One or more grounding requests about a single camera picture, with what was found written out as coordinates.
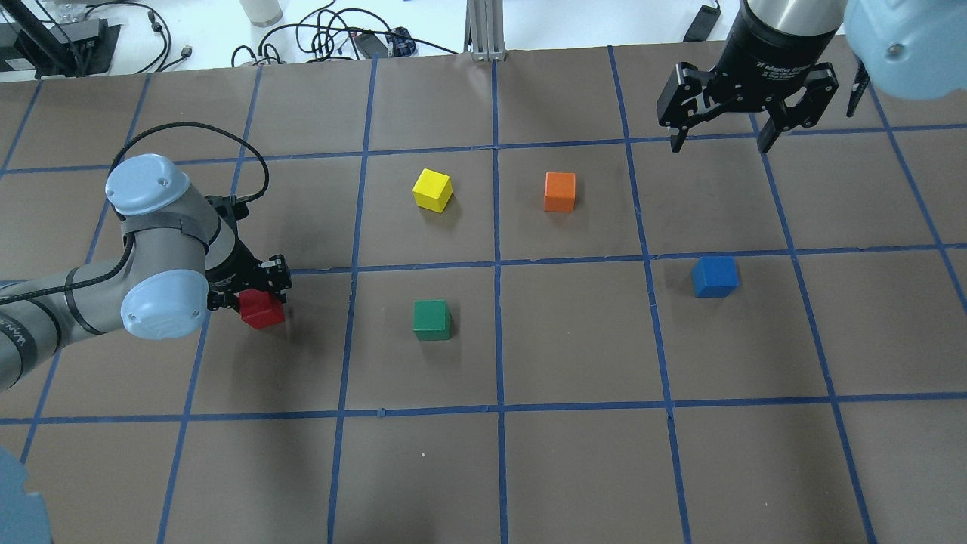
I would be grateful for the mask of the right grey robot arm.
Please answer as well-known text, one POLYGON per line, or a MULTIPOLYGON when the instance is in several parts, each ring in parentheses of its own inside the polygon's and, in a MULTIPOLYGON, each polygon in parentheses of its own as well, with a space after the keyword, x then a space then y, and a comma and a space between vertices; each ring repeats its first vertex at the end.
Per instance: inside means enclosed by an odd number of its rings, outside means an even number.
POLYGON ((679 152, 690 129, 725 113, 767 113, 757 145, 815 126, 839 89, 821 56, 843 31, 857 58, 852 102, 870 84, 892 97, 935 100, 965 88, 963 1, 743 1, 718 62, 676 64, 657 121, 679 152))

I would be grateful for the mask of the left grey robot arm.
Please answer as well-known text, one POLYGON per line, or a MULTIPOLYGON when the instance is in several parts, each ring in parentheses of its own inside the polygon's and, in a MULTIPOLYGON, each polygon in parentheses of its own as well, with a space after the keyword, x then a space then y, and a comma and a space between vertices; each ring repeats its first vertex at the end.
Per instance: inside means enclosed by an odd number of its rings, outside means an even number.
POLYGON ((120 219, 121 257, 2 289, 3 389, 67 345, 120 329, 182 338, 221 308, 255 328, 283 320, 291 271, 283 255, 262 261, 239 238, 248 197, 203 196, 158 154, 112 169, 106 196, 120 219))

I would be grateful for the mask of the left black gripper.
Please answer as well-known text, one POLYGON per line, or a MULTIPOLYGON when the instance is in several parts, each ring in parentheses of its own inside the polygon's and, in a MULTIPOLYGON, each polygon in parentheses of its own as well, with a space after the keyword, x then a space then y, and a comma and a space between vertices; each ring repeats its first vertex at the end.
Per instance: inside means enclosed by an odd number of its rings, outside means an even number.
POLYGON ((287 290, 292 288, 292 275, 286 257, 272 255, 259 261, 249 250, 232 251, 226 261, 205 271, 209 292, 207 309, 215 312, 231 309, 239 312, 238 294, 258 289, 286 305, 287 290))

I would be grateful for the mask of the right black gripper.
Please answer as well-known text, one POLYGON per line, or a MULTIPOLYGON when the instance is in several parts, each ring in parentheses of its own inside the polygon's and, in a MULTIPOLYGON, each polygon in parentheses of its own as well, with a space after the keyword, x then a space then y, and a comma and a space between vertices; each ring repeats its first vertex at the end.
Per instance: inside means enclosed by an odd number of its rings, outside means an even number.
POLYGON ((691 128, 723 113, 769 113, 758 134, 762 154, 791 128, 815 126, 839 89, 833 65, 820 62, 823 52, 817 29, 783 28, 758 11, 740 11, 714 68, 676 64, 657 98, 671 151, 681 151, 691 128))

